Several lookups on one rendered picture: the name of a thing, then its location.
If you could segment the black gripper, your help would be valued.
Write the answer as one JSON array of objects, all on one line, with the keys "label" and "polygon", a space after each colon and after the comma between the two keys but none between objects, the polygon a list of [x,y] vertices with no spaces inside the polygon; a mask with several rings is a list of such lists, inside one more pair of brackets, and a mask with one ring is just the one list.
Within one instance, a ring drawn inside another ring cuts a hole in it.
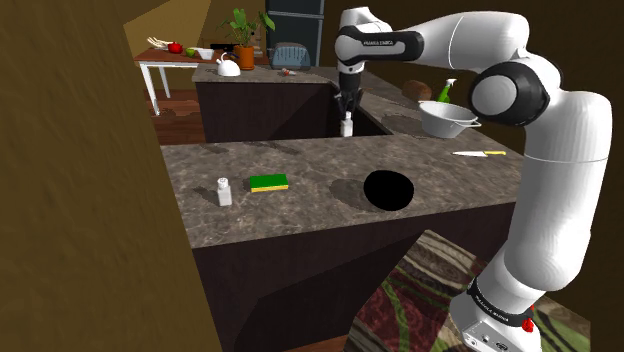
[{"label": "black gripper", "polygon": [[361,74],[360,73],[339,73],[339,109],[341,114],[349,111],[353,112],[360,104],[364,91],[361,90]]}]

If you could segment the brown bread loaf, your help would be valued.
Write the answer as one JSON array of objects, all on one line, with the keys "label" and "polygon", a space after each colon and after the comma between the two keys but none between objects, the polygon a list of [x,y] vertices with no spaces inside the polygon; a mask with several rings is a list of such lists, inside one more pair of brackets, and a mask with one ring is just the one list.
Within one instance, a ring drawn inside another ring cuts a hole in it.
[{"label": "brown bread loaf", "polygon": [[423,82],[408,80],[402,86],[402,95],[415,102],[426,101],[431,99],[432,89]]}]

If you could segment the green spray bottle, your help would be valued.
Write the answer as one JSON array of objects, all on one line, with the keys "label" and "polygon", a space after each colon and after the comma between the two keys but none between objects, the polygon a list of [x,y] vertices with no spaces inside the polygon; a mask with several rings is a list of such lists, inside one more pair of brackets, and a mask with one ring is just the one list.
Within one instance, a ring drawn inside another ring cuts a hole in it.
[{"label": "green spray bottle", "polygon": [[436,101],[437,102],[442,102],[442,103],[449,103],[450,102],[450,97],[448,95],[449,90],[453,87],[454,83],[457,81],[456,78],[449,78],[445,81],[445,86],[443,87],[443,89],[441,90],[441,92],[439,93]]}]

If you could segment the black bowl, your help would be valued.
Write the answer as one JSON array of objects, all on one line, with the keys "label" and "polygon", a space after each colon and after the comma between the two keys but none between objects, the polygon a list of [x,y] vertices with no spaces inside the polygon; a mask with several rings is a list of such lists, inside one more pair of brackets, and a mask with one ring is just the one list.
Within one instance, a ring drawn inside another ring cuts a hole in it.
[{"label": "black bowl", "polygon": [[368,201],[385,211],[407,207],[414,196],[414,185],[405,175],[391,170],[375,170],[365,179],[363,191]]}]

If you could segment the green and yellow sponge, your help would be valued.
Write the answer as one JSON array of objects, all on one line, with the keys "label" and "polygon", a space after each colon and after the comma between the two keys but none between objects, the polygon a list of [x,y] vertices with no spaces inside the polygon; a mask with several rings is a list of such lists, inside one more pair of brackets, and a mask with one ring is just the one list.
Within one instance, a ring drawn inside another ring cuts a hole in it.
[{"label": "green and yellow sponge", "polygon": [[285,174],[256,175],[250,177],[250,190],[252,193],[285,190],[288,186],[289,183]]}]

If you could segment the green plant in orange pot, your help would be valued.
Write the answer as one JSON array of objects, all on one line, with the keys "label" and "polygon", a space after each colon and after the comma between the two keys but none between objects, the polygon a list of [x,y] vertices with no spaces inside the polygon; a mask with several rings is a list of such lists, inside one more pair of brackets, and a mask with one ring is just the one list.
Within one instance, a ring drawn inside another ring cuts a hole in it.
[{"label": "green plant in orange pot", "polygon": [[250,44],[251,39],[259,29],[274,31],[275,23],[267,13],[258,12],[255,19],[249,20],[244,9],[234,8],[232,18],[224,19],[218,27],[231,30],[231,35],[235,40],[234,55],[239,68],[253,70],[255,56],[254,47]]}]

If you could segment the white kettle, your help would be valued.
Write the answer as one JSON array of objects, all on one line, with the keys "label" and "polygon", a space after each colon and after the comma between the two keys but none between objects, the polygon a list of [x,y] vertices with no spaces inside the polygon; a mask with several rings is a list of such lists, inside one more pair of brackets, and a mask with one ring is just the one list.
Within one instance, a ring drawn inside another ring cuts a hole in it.
[{"label": "white kettle", "polygon": [[222,77],[237,77],[241,75],[238,64],[230,59],[231,52],[223,53],[217,60],[217,74]]}]

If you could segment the red-topped table with white legs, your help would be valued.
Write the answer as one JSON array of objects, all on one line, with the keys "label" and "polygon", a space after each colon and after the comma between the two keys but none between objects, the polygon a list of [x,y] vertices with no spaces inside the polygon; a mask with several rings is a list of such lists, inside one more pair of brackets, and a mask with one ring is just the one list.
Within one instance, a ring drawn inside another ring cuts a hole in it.
[{"label": "red-topped table with white legs", "polygon": [[200,54],[194,54],[192,57],[188,57],[185,52],[171,53],[167,48],[149,48],[144,52],[138,54],[134,61],[139,65],[140,71],[143,76],[143,80],[148,92],[148,96],[151,100],[151,104],[156,116],[160,115],[158,106],[158,100],[153,84],[152,75],[150,73],[151,68],[157,68],[163,88],[165,90],[165,96],[171,97],[169,85],[167,81],[166,68],[197,68],[200,64],[213,64],[216,59],[223,53],[222,50],[216,50],[213,52],[210,60],[204,60]]}]

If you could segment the patterned robot stand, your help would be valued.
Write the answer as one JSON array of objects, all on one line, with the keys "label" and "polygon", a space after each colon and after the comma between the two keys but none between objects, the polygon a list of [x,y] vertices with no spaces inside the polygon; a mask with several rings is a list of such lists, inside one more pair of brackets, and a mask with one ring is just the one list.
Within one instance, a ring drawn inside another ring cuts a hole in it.
[{"label": "patterned robot stand", "polygon": [[473,352],[449,304],[485,266],[425,231],[357,313],[344,352]]}]

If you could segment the yellow-handled knife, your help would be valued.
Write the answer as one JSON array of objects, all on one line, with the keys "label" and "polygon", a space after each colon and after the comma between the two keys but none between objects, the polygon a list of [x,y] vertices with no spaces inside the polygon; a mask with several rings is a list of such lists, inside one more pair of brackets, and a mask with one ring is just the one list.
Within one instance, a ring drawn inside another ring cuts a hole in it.
[{"label": "yellow-handled knife", "polygon": [[502,150],[485,150],[485,151],[456,151],[452,152],[452,155],[467,156],[467,157],[489,157],[491,155],[506,155],[506,151]]}]

